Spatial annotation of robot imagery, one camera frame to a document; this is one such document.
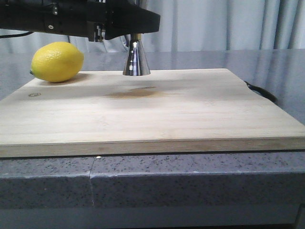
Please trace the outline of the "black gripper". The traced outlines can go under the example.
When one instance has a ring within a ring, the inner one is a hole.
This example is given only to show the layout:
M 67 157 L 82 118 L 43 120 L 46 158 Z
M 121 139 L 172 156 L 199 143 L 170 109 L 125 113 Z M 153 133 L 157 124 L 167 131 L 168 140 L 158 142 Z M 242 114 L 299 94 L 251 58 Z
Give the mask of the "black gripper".
M 102 42 L 105 3 L 100 0 L 2 0 L 0 27 L 87 37 Z

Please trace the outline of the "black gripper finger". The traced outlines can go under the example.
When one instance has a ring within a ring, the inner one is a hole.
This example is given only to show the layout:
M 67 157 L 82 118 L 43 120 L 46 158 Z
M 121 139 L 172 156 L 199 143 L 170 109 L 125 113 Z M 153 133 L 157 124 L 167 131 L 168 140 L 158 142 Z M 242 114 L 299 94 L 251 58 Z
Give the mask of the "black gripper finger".
M 135 33 L 157 32 L 161 16 L 129 0 L 106 1 L 105 40 Z

